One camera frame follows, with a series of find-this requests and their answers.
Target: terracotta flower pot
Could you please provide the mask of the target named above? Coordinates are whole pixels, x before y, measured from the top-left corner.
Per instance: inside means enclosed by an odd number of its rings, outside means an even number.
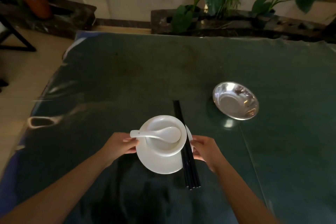
[[[40,19],[49,19],[53,16],[48,0],[24,0],[30,10]]]

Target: white plate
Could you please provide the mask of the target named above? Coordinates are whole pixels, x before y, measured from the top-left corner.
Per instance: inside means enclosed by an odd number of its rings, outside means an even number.
[[[149,119],[146,121],[140,128],[140,130],[147,129],[147,126],[150,124],[151,120]],[[187,134],[189,137],[189,140],[192,140],[193,137],[191,135],[190,130],[188,127],[185,127],[187,130]],[[178,152],[175,155],[164,157],[160,156],[159,154],[155,153],[146,142],[145,137],[138,137],[137,138],[140,142],[136,146],[136,153],[141,161],[141,163],[147,167],[150,171],[153,171],[158,174],[172,174],[174,172],[179,171],[182,169],[182,156],[181,152]]]

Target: black chopsticks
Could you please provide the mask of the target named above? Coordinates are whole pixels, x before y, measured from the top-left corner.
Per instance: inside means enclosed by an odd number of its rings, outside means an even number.
[[[186,124],[184,123],[184,119],[182,116],[180,101],[173,100],[173,105],[176,118],[178,118],[185,126]],[[181,155],[182,155],[183,172],[186,187],[189,188],[190,190],[192,190],[193,188],[199,188],[201,186],[201,183],[198,177],[193,153],[191,151],[188,134],[187,134],[187,140],[181,150]]]

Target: dark green tablecloth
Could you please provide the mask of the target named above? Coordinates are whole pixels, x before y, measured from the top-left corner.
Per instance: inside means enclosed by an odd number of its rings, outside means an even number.
[[[193,134],[222,153],[287,223],[334,223],[336,57],[324,43],[268,39],[105,34],[73,48],[36,106],[57,124],[29,129],[16,192],[23,201],[94,154],[117,131],[173,115],[179,99]],[[234,123],[212,103],[214,86],[235,81],[260,103]],[[107,168],[66,223],[237,223],[216,177],[197,161],[202,188],[182,171],[159,175],[136,154]]]

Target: stainless steel bowl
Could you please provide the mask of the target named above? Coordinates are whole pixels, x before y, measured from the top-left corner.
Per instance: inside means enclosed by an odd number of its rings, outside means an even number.
[[[257,115],[259,102],[245,86],[235,82],[221,82],[212,92],[212,98],[222,113],[236,120],[248,120]]]

